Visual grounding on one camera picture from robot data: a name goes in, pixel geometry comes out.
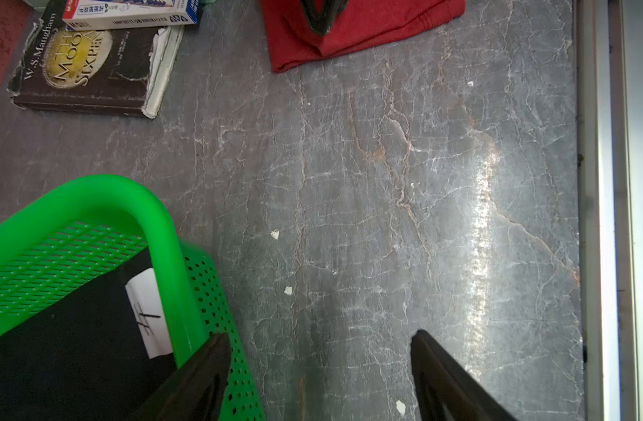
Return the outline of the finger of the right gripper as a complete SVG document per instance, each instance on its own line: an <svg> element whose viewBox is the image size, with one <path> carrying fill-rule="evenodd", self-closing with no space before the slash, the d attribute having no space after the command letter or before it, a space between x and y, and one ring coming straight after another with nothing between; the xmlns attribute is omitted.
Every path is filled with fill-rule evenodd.
<svg viewBox="0 0 643 421"><path fill-rule="evenodd" d="M318 5L314 0L300 1L309 29L320 36L326 36L330 32L348 3L348 0L323 0Z"/></svg>

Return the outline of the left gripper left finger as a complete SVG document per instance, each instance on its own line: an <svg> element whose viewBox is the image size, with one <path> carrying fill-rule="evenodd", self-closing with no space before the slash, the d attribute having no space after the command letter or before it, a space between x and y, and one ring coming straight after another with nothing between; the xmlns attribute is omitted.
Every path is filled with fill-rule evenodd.
<svg viewBox="0 0 643 421"><path fill-rule="evenodd" d="M229 335L212 336L129 419L218 420L231 361Z"/></svg>

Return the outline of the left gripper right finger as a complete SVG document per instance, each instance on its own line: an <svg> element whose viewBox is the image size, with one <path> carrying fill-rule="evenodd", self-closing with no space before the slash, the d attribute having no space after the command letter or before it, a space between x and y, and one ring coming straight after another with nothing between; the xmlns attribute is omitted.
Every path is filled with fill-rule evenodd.
<svg viewBox="0 0 643 421"><path fill-rule="evenodd" d="M414 390L423 420L513 420L426 331L412 337Z"/></svg>

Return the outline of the red t-shirt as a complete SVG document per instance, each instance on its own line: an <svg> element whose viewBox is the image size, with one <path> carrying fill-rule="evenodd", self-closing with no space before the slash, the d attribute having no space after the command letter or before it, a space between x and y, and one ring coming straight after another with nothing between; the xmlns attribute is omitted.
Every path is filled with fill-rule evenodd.
<svg viewBox="0 0 643 421"><path fill-rule="evenodd" d="M465 6L465 1L349 1L330 32L320 36L309 29L300 1L261 3L275 73L414 37L461 17Z"/></svg>

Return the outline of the black t-shirt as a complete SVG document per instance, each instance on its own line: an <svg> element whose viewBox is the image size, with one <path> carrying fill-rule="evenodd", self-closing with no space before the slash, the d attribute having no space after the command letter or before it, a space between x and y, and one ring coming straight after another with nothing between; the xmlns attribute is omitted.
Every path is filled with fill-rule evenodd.
<svg viewBox="0 0 643 421"><path fill-rule="evenodd" d="M0 420L125 420L174 373L126 293L149 268L143 251L0 337Z"/></svg>

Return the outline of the green plastic basket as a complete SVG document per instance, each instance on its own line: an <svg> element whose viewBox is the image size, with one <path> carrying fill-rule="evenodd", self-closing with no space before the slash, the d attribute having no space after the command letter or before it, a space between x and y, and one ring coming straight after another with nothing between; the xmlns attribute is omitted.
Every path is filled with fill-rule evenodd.
<svg viewBox="0 0 643 421"><path fill-rule="evenodd" d="M220 417L264 419L211 257L179 238L149 189L119 175L67 182L0 224L0 337L143 250L151 257L177 363L205 340L227 334L232 360Z"/></svg>

